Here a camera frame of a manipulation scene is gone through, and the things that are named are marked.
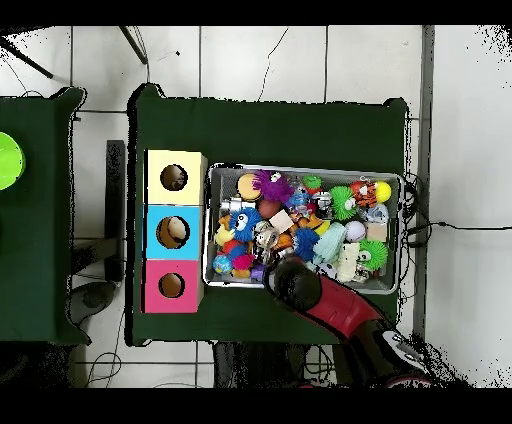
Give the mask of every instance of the yellow ball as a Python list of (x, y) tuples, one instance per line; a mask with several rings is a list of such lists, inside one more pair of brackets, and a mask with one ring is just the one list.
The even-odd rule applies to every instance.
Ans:
[(391, 197), (391, 187), (384, 181), (377, 181), (377, 189), (375, 190), (377, 202), (384, 203)]

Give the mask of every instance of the green tablecloth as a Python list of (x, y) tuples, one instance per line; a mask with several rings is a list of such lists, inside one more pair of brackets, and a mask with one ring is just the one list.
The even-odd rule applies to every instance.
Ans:
[(0, 131), (22, 148), (26, 169), (0, 191), (0, 340), (83, 343), (66, 319), (70, 272), (70, 118), (84, 91), (49, 99), (0, 98)]
[[(143, 84), (129, 101), (129, 198), (127, 229), (135, 227), (133, 292), (127, 296), (127, 326), (134, 343), (156, 340), (275, 341), (336, 343), (315, 324), (279, 307), (264, 290), (206, 287), (196, 314), (142, 314), (140, 264), (143, 151), (199, 151), (208, 162), (376, 171), (403, 174), (407, 106), (348, 103), (250, 103), (162, 98)], [(396, 318), (396, 292), (368, 298)]]

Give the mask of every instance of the gray plastic bin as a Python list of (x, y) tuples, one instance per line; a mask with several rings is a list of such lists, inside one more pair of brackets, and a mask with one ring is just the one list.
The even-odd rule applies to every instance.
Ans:
[(322, 178), (324, 191), (337, 185), (348, 185), (364, 176), (371, 181), (385, 181), (392, 189), (391, 198), (385, 203), (390, 220), (388, 223), (388, 261), (382, 268), (378, 278), (371, 278), (364, 283), (349, 282), (347, 286), (363, 294), (393, 293), (398, 288), (400, 277), (400, 240), (403, 231), (402, 211), (405, 204), (404, 182), (402, 177), (396, 174), (375, 172), (334, 171), (325, 169), (284, 168), (258, 165), (226, 165), (213, 164), (208, 168), (207, 187), (210, 198), (205, 198), (205, 238), (203, 245), (203, 279), (210, 286), (225, 288), (263, 288), (263, 284), (253, 279), (234, 278), (230, 275), (219, 275), (212, 269), (212, 262), (217, 254), (218, 247), (213, 241), (215, 231), (218, 228), (220, 205), (223, 199), (229, 199), (237, 195), (238, 178), (258, 169), (279, 171), (287, 177), (301, 178), (307, 174), (318, 175)]

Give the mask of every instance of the shape sorter box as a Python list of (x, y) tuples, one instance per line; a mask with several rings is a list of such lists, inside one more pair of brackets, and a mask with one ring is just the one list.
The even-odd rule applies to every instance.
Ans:
[[(203, 206), (206, 169), (200, 152), (147, 150), (148, 205)], [(171, 187), (180, 171), (182, 184)]]
[[(160, 244), (157, 230), (165, 218), (176, 217), (187, 229), (185, 242), (179, 248)], [(203, 234), (203, 208), (199, 206), (148, 205), (146, 217), (146, 259), (200, 260)]]
[[(147, 260), (143, 281), (143, 313), (195, 313), (203, 298), (203, 282), (199, 261)], [(181, 290), (176, 297), (166, 297), (162, 281), (169, 274), (181, 280)]]

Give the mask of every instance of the white plush toy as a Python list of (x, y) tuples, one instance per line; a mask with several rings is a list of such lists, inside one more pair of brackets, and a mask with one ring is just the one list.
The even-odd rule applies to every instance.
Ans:
[(338, 281), (347, 283), (356, 275), (359, 243), (345, 243), (340, 249), (338, 261)]

